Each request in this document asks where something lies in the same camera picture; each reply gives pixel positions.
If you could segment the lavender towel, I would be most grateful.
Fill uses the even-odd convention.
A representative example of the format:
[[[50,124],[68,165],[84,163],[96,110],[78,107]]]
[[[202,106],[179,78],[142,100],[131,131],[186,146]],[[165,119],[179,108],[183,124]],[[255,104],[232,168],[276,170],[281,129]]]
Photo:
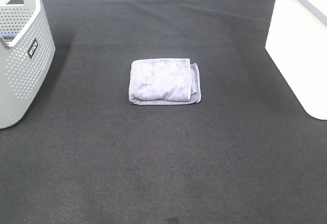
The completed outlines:
[[[135,60],[129,101],[136,105],[187,105],[201,101],[200,73],[188,58]]]

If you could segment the black fabric table mat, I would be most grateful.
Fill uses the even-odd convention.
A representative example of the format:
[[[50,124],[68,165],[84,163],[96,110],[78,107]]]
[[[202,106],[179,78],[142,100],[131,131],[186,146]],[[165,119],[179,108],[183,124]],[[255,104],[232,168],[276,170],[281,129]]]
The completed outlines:
[[[1,131],[1,223],[326,223],[326,121],[265,50],[275,0],[43,0],[47,77]],[[201,102],[138,106],[132,61],[189,58]]]

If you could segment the grey perforated plastic basket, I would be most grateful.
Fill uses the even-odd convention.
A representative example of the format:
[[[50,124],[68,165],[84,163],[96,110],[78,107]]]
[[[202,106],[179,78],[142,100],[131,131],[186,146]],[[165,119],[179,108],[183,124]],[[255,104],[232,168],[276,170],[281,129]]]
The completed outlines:
[[[42,0],[1,6],[1,128],[16,124],[37,95],[51,66],[55,44]]]

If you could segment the white plastic bin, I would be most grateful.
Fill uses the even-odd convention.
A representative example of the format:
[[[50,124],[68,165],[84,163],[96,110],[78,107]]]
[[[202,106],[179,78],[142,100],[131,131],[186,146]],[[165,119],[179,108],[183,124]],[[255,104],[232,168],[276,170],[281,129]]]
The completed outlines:
[[[326,0],[275,0],[266,51],[303,109],[326,119]]]

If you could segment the blue towel in basket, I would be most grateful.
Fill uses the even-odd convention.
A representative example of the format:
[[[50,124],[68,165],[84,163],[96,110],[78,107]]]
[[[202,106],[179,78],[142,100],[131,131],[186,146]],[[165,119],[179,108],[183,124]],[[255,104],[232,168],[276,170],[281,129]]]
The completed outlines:
[[[12,41],[15,37],[17,36],[17,34],[15,33],[1,33],[0,37],[2,37],[5,41]]]

